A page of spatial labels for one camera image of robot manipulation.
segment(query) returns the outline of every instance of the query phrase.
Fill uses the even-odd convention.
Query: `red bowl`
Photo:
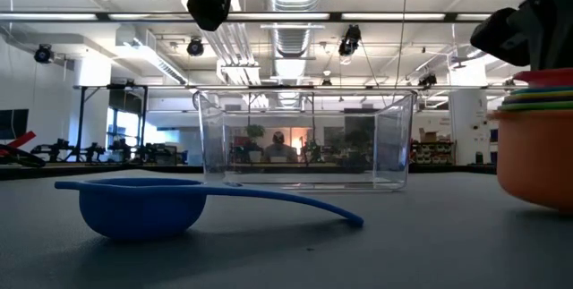
[[[514,79],[529,83],[530,88],[573,86],[573,69],[520,72]]]

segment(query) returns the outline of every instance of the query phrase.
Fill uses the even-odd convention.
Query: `green bowl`
[[[526,93],[550,93],[550,92],[573,92],[573,87],[552,87],[552,88],[529,88],[511,91],[511,95],[521,95]]]
[[[557,110],[573,109],[573,101],[561,102],[537,102],[537,103],[516,103],[502,105],[499,111],[528,111],[528,110]]]

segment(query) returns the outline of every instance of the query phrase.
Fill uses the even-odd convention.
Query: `security camera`
[[[39,64],[53,63],[54,52],[52,52],[52,46],[49,44],[40,44],[38,50],[34,54],[34,60]]]
[[[191,43],[187,47],[187,53],[191,56],[201,56],[203,55],[203,44],[201,43],[201,38],[191,38]]]

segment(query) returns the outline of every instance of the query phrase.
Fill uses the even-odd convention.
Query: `stacked bowls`
[[[509,194],[573,213],[573,69],[522,72],[529,83],[491,115],[499,120],[498,180]]]

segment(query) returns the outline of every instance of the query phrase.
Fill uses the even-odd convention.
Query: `orange bowl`
[[[496,112],[498,180],[509,194],[573,213],[573,110]]]

